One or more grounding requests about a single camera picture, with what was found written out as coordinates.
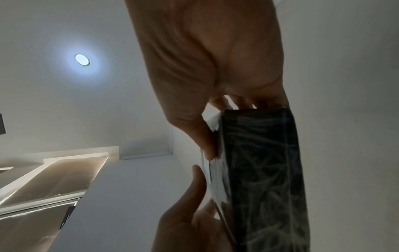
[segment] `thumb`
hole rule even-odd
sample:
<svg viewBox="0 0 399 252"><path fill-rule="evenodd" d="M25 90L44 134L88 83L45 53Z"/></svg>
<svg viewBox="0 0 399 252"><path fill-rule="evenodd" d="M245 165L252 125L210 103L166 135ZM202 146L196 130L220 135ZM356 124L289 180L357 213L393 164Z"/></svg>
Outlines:
<svg viewBox="0 0 399 252"><path fill-rule="evenodd" d="M216 157L216 137L202 116L184 124L175 124L184 131L205 153L207 160Z"/></svg>
<svg viewBox="0 0 399 252"><path fill-rule="evenodd" d="M163 216L167 222L191 222L207 191L207 182L198 165L194 165L190 187Z"/></svg>

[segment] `ceiling light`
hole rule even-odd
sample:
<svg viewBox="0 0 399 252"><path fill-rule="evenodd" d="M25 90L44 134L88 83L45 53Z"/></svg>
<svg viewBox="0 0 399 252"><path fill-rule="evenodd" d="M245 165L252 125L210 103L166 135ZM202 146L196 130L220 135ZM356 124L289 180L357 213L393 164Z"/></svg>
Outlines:
<svg viewBox="0 0 399 252"><path fill-rule="evenodd" d="M75 55L75 60L82 66L90 66L90 60L82 54Z"/></svg>

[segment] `recessed light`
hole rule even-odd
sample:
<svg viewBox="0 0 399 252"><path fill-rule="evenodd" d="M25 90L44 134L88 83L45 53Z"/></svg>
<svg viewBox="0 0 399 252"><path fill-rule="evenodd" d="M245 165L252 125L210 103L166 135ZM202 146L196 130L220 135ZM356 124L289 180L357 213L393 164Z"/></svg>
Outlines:
<svg viewBox="0 0 399 252"><path fill-rule="evenodd" d="M90 66L90 60L83 54L75 55L75 60L82 66Z"/></svg>

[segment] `human hand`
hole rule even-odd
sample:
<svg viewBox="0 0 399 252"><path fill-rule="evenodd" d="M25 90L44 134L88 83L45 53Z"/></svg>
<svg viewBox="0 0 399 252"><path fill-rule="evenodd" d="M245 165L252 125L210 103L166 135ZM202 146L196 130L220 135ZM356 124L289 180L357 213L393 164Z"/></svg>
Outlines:
<svg viewBox="0 0 399 252"><path fill-rule="evenodd" d="M232 252L220 220L214 218L213 201L198 210L207 183L199 166L193 166L193 180L180 200L161 217L153 252Z"/></svg>
<svg viewBox="0 0 399 252"><path fill-rule="evenodd" d="M155 94L167 120L211 160L209 102L239 109L288 106L283 48L272 0L126 0Z"/></svg>

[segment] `dark object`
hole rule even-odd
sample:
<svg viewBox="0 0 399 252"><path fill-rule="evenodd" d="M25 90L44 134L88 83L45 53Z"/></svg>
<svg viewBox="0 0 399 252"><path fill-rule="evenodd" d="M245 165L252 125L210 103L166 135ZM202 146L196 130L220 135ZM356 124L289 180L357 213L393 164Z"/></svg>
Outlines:
<svg viewBox="0 0 399 252"><path fill-rule="evenodd" d="M0 114L0 135L5 134L5 127L3 122L3 116Z"/></svg>
<svg viewBox="0 0 399 252"><path fill-rule="evenodd" d="M72 212L75 210L76 206L70 206L67 209L67 213L64 216L64 219L62 220L61 226L59 227L60 229L65 225L65 223L67 222L68 218L71 216Z"/></svg>
<svg viewBox="0 0 399 252"><path fill-rule="evenodd" d="M220 218L237 252L309 252L298 136L289 109L226 110L208 122L217 158L203 158Z"/></svg>

